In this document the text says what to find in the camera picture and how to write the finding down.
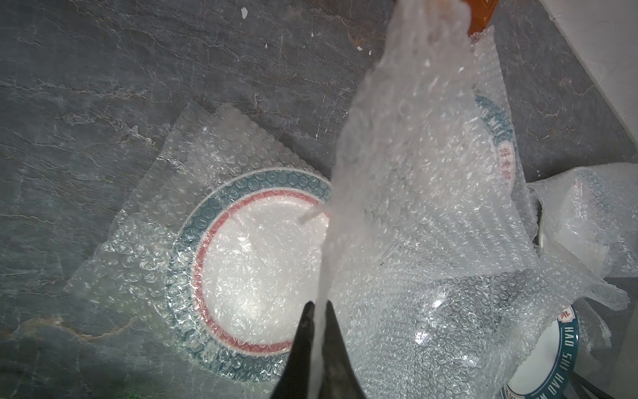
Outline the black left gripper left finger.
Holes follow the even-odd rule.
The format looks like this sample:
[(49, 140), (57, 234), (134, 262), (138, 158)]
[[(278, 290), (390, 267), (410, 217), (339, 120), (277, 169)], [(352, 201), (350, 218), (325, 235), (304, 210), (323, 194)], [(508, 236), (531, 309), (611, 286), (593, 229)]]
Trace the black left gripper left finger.
[(307, 399), (310, 362), (314, 338), (315, 304), (306, 303), (300, 317), (294, 341), (272, 399)]

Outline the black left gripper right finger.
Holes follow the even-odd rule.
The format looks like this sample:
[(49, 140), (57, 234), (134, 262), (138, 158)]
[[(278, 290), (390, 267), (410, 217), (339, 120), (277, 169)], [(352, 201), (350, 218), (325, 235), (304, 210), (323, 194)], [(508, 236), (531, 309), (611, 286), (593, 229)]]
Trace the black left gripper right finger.
[(320, 399), (367, 398), (352, 369), (331, 301), (327, 302), (322, 356), (324, 366)]

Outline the large bubble wrap sheet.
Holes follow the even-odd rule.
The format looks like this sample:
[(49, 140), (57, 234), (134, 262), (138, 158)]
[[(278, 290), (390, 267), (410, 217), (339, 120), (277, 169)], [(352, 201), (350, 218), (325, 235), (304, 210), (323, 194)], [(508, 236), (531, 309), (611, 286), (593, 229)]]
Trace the large bubble wrap sheet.
[(399, 1), (337, 143), (320, 296), (370, 398), (493, 398), (575, 300), (621, 289), (536, 249), (498, 169), (460, 1)]

